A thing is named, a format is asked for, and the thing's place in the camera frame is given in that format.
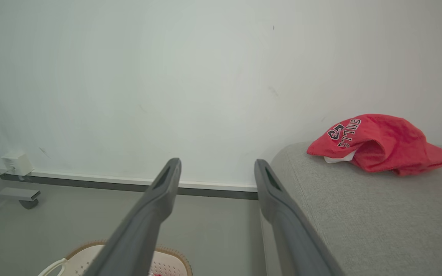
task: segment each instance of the black wheel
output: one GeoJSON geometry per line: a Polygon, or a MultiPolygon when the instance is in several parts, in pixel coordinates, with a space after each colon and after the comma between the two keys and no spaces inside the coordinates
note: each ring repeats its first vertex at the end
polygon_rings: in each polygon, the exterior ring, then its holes
{"type": "Polygon", "coordinates": [[[35,199],[34,201],[24,201],[19,200],[20,204],[23,206],[23,208],[30,210],[33,209],[38,204],[38,199],[35,199]]]}

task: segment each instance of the white baseboard trim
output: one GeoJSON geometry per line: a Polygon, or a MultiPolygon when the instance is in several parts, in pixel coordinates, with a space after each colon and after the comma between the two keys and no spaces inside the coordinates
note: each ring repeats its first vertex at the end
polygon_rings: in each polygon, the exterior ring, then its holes
{"type": "MultiPolygon", "coordinates": [[[[6,171],[5,169],[0,169],[0,173],[3,173],[5,171],[6,171]]],[[[134,177],[118,177],[118,176],[105,176],[105,175],[94,175],[94,174],[64,173],[64,172],[57,173],[54,171],[39,171],[39,170],[32,171],[31,173],[28,174],[28,176],[82,180],[82,181],[92,181],[92,182],[131,184],[131,185],[147,185],[147,186],[151,185],[151,183],[154,181],[154,179],[144,179],[144,178],[134,178],[134,177]]],[[[178,186],[190,189],[257,192],[256,185],[252,184],[228,184],[228,183],[180,180],[178,186]]]]}

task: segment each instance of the red item in basket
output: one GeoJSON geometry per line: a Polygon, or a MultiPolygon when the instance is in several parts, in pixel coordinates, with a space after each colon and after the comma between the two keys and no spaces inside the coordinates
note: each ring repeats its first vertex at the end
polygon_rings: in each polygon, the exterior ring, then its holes
{"type": "Polygon", "coordinates": [[[343,158],[356,151],[352,164],[369,173],[392,170],[403,176],[442,167],[442,149],[409,121],[366,114],[342,121],[314,141],[308,154],[343,158]]]}

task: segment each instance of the white plastic basket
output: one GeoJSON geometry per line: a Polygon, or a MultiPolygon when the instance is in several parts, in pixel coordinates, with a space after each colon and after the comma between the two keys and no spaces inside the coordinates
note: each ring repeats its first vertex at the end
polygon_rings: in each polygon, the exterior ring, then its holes
{"type": "MultiPolygon", "coordinates": [[[[39,276],[47,276],[58,267],[61,267],[58,276],[82,276],[104,245],[105,241],[87,243],[67,257],[49,265],[39,276]]],[[[149,272],[150,275],[192,276],[192,269],[186,257],[164,246],[156,247],[149,272]]]]}

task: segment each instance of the gray fabric upholstery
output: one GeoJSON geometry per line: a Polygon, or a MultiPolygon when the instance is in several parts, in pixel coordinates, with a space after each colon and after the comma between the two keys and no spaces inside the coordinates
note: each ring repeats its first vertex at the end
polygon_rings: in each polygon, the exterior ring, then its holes
{"type": "Polygon", "coordinates": [[[271,166],[347,275],[442,275],[442,168],[366,173],[307,155],[308,146],[284,148],[271,166]]]}

